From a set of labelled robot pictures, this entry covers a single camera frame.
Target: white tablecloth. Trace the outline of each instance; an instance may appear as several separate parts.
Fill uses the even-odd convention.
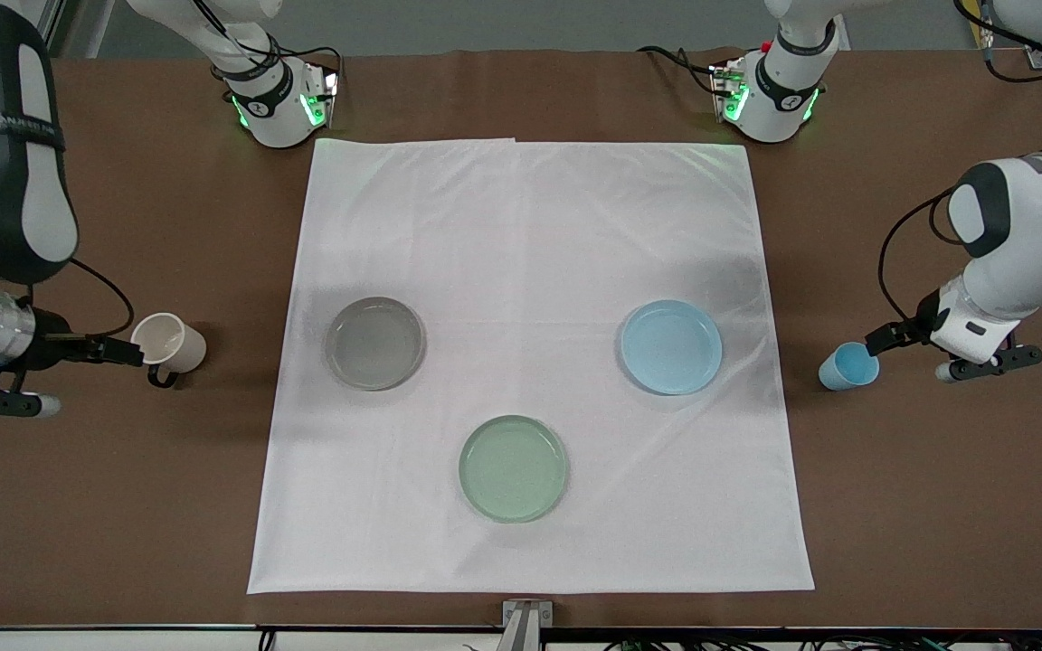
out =
[[[383,393],[323,350],[371,296],[428,337]],[[667,298],[723,336],[696,395],[650,395],[616,359],[625,317]],[[464,442],[504,414],[566,446],[566,494],[535,523],[461,494]],[[249,593],[811,589],[744,149],[316,144]]]

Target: robotic arm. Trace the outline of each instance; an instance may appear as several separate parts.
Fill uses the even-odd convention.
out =
[[[0,279],[36,284],[61,271],[79,243],[67,197],[63,132],[51,64],[40,33],[13,0],[0,0]],[[138,346],[74,334],[57,314],[0,292],[0,415],[50,416],[52,396],[22,392],[26,371],[63,359],[140,367]]]
[[[265,147],[292,147],[331,122],[339,77],[280,48],[256,21],[281,0],[127,0],[202,51],[231,90],[240,123]]]
[[[1042,43],[1042,5],[996,0],[1002,24]],[[948,219],[972,260],[929,294],[914,318],[867,336],[867,350],[931,343],[950,353],[940,380],[966,380],[1029,367],[1035,346],[1000,346],[1020,321],[1042,307],[1042,154],[984,161],[957,182]]]
[[[736,58],[716,75],[719,119],[760,143],[789,140],[811,119],[822,73],[839,52],[835,17],[890,0],[766,0],[778,21],[769,50]]]
[[[269,147],[290,147],[329,123],[337,74],[300,60],[255,24],[280,0],[129,0],[145,17],[181,33],[228,83],[240,122]],[[0,0],[0,280],[36,284],[72,261],[78,224],[67,196],[66,148],[45,43]],[[140,367],[142,353],[105,334],[77,334],[57,314],[0,292],[0,415],[50,416],[53,396],[22,391],[26,372],[59,361]]]
[[[34,284],[79,244],[67,198],[51,62],[38,30],[0,0],[0,279]]]

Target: table surface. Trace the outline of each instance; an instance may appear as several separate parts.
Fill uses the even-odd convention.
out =
[[[194,322],[210,355],[181,391],[124,367],[28,379],[64,411],[0,420],[0,625],[499,622],[493,594],[245,594],[312,144],[253,144],[200,61],[55,74],[79,258],[141,315]],[[815,378],[892,318],[874,273],[890,224],[975,161],[1042,146],[1042,83],[997,82],[973,52],[845,52],[826,79],[794,141],[747,144],[818,590],[557,597],[560,625],[1042,627],[1042,366],[945,386],[938,351],[910,349],[863,391]],[[744,143],[684,71],[632,53],[356,58],[320,135]],[[919,219],[889,283],[913,305],[966,260]],[[38,303],[81,331],[123,314],[70,268]],[[1042,312],[1020,337],[1042,346]]]

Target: petri dish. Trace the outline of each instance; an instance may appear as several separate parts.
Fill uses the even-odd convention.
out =
[[[524,416],[493,418],[461,450],[461,490],[497,523],[531,523],[549,514],[566,491],[567,473],[557,434]]]
[[[350,387],[380,392],[416,374],[425,357],[425,329],[407,305],[372,297],[337,315],[327,329],[327,366]]]
[[[629,378],[662,395],[702,391],[723,364],[718,326],[705,311],[676,300],[654,301],[629,315],[619,348]]]

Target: metal bracket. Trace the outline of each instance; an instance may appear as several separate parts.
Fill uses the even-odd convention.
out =
[[[952,359],[936,370],[936,375],[943,382],[963,382],[975,378],[987,378],[989,375],[1009,374],[1020,368],[1035,367],[1042,361],[1042,350],[1039,346],[1016,346],[1013,349],[1001,350],[987,364],[971,364],[966,359]]]
[[[504,634],[497,651],[538,651],[541,629],[553,626],[553,602],[539,599],[510,599],[501,603]]]
[[[336,95],[340,92],[340,71],[329,71],[323,66],[304,62],[305,102],[307,120],[314,127],[331,128],[336,112]]]
[[[1032,70],[1042,70],[1042,52],[1033,50],[1025,45],[1024,54],[1028,57],[1028,66]]]
[[[742,79],[745,77],[744,72],[742,72],[742,66],[744,66],[744,57],[733,58],[733,60],[726,61],[723,65],[710,67],[710,86],[712,90],[736,95],[736,98],[724,98],[723,96],[712,94],[713,102],[715,102],[715,120],[718,124],[726,120],[724,115],[727,111],[728,104],[733,103],[737,105],[741,99],[740,87]]]

